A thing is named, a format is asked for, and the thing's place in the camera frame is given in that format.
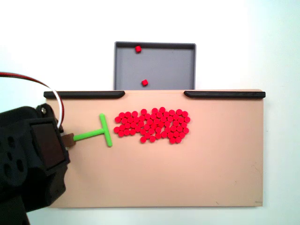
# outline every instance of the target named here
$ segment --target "green handle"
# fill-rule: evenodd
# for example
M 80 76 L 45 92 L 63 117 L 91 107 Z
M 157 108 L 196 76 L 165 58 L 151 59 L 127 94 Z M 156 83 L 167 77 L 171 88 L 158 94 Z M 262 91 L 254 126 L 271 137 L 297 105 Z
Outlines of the green handle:
M 111 136 L 109 134 L 107 122 L 106 122 L 106 119 L 105 119 L 105 116 L 104 116 L 103 113 L 100 114 L 100 121 L 101 121 L 101 124 L 102 124 L 102 129 L 90 131 L 90 132 L 80 134 L 80 135 L 75 135 L 73 137 L 73 140 L 76 142 L 76 141 L 79 141 L 79 140 L 82 140 L 82 139 L 86 139 L 86 138 L 90 138 L 90 137 L 94 137 L 94 136 L 97 136 L 97 135 L 104 134 L 108 147 L 112 147 L 112 145 L 113 145 L 112 139 L 111 139 Z
M 76 141 L 86 139 L 86 138 L 89 138 L 89 137 L 94 137 L 94 136 L 97 136 L 97 135 L 101 135 L 103 133 L 104 133 L 104 129 L 94 130 L 94 131 L 90 131 L 90 132 L 87 132 L 87 133 L 84 133 L 84 134 L 75 135 L 73 137 L 73 140 L 76 142 Z

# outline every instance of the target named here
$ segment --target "white background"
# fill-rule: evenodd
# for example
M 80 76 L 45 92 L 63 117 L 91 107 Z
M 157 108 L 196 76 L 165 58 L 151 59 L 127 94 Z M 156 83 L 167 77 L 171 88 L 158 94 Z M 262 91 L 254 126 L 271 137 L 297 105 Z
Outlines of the white background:
M 115 41 L 196 43 L 196 89 L 266 92 L 263 207 L 41 209 L 33 225 L 300 223 L 299 1 L 0 3 L 0 71 L 57 90 L 112 90 Z M 44 90 L 1 78 L 0 112 L 36 107 Z

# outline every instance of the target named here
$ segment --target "white wire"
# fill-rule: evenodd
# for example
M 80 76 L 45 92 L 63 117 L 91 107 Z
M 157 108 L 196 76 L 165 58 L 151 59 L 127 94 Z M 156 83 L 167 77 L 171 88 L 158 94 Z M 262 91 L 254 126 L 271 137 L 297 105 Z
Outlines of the white wire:
M 58 106 L 59 106 L 59 109 L 60 109 L 60 116 L 59 116 L 59 119 L 58 119 L 58 122 L 57 122 L 57 128 L 59 129 L 60 126 L 61 126 L 61 122 L 62 122 L 62 103 L 61 103 L 60 97 L 59 97 L 58 93 L 56 92 L 56 90 L 54 88 L 52 88 L 51 86 L 49 86 L 48 84 L 46 84 L 46 85 L 48 86 L 48 88 L 50 88 L 53 91 L 53 93 L 54 93 L 54 95 L 55 95 L 55 97 L 58 101 Z

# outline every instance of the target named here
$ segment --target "beige board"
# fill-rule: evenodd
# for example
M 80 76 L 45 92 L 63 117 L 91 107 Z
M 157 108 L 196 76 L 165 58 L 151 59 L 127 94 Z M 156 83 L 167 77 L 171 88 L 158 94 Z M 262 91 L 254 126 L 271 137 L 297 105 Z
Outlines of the beige board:
M 47 103 L 58 112 L 55 100 Z M 52 207 L 262 206 L 262 99 L 191 99 L 180 90 L 151 90 L 64 105 L 66 134 L 101 128 L 104 113 L 112 147 L 104 135 L 77 141 L 69 149 L 67 190 Z M 161 106 L 188 111 L 190 133 L 180 144 L 141 144 L 140 134 L 113 132 L 120 112 Z

